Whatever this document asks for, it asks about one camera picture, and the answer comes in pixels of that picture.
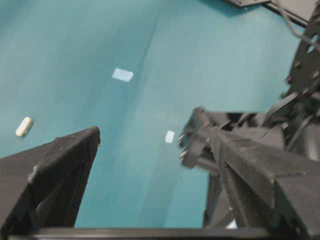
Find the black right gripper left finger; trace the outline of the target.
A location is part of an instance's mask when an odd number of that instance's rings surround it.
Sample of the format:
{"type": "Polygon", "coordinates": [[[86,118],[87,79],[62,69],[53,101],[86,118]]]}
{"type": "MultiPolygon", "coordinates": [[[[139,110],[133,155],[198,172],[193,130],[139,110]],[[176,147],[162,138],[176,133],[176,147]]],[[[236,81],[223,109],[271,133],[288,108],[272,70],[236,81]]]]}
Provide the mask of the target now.
{"type": "Polygon", "coordinates": [[[1,235],[74,227],[100,143],[91,126],[1,158],[1,235]]]}

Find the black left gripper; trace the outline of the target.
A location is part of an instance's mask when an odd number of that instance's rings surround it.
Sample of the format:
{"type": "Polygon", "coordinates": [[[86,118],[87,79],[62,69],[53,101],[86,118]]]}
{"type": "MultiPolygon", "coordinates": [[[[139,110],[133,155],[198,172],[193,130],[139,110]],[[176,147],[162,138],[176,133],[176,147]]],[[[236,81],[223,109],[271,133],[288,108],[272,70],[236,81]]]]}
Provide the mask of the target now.
{"type": "Polygon", "coordinates": [[[181,164],[197,167],[211,175],[219,174],[219,167],[210,147],[211,128],[222,129],[267,146],[285,148],[285,135],[280,125],[263,126],[263,112],[212,112],[196,107],[178,138],[181,164]]]}

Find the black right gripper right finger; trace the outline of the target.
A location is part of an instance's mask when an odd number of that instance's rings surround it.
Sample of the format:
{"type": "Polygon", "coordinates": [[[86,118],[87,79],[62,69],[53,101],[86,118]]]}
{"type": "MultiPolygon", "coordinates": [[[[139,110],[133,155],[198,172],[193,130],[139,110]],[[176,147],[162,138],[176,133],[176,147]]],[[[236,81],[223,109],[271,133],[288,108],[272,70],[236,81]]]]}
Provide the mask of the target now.
{"type": "Polygon", "coordinates": [[[216,236],[319,236],[318,161],[216,128],[209,144],[236,223],[216,236]]]}

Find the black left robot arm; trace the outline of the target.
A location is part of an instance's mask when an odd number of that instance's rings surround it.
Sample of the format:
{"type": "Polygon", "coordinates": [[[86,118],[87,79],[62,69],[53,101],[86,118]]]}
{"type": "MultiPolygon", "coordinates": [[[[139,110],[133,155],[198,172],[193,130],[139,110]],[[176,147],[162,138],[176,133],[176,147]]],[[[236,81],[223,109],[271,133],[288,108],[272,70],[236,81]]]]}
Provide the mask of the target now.
{"type": "Polygon", "coordinates": [[[320,51],[301,41],[286,82],[288,91],[266,112],[193,110],[178,144],[181,163],[212,175],[218,165],[210,148],[210,129],[218,128],[314,161],[320,159],[320,51]]]}

